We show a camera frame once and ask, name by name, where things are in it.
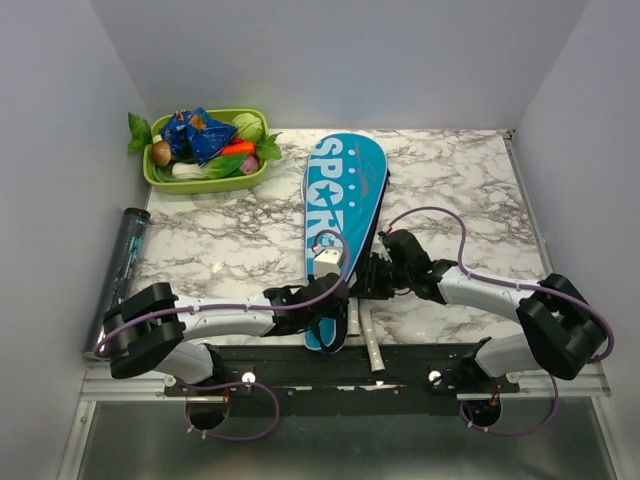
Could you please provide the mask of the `blue badminton racket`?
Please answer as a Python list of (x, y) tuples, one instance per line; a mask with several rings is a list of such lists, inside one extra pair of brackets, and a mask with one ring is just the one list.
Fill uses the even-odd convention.
[(371, 371), (374, 373), (384, 371), (385, 364), (375, 335), (371, 311), (366, 304), (359, 305), (359, 321), (361, 335), (364, 338), (369, 356)]
[(356, 298), (350, 298), (347, 310), (347, 336), (358, 337), (360, 335), (359, 302)]

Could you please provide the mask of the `black shuttlecock tube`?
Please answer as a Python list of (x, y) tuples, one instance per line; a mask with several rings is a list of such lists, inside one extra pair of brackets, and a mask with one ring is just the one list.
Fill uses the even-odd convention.
[(104, 314), (129, 296), (150, 219), (151, 214), (145, 209), (129, 207), (123, 211), (94, 319), (83, 349), (83, 357), (89, 361), (99, 360), (94, 349), (104, 338)]

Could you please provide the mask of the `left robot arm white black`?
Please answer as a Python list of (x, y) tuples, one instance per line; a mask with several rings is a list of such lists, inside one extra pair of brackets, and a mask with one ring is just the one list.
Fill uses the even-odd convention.
[(324, 318), (345, 324), (349, 289), (342, 276), (327, 274), (301, 288), (268, 288), (240, 300), (182, 302), (167, 282), (154, 283), (103, 317), (104, 337), (94, 353), (109, 361), (114, 379), (150, 371), (186, 381), (201, 395), (222, 380), (220, 361), (195, 340), (229, 335), (281, 337), (311, 330)]

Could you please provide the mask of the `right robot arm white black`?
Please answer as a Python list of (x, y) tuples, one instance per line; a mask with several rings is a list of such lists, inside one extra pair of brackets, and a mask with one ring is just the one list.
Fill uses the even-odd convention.
[(387, 300), (408, 290), (422, 300), (472, 307), (521, 327), (519, 334), (480, 340), (460, 360), (454, 379), (471, 391), (483, 391), (515, 371), (542, 369), (572, 380), (606, 341), (585, 299), (561, 275), (532, 285), (498, 277), (479, 280), (456, 261), (431, 259), (407, 230), (381, 239), (386, 254), (366, 257), (350, 289), (353, 297)]

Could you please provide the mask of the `blue racket cover bag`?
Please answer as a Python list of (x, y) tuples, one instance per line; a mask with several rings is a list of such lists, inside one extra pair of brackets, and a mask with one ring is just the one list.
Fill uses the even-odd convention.
[[(314, 278), (312, 261), (324, 248), (344, 250), (340, 279), (349, 285), (357, 260), (369, 253), (389, 175), (382, 147), (355, 133), (336, 133), (317, 141), (304, 174), (305, 279)], [(342, 345), (305, 345), (333, 353)]]

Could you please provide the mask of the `blue badminton racket front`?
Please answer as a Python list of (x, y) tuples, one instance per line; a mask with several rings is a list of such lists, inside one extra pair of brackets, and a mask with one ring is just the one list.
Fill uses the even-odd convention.
[(360, 335), (359, 302), (356, 298), (350, 298), (347, 310), (347, 336), (358, 337)]

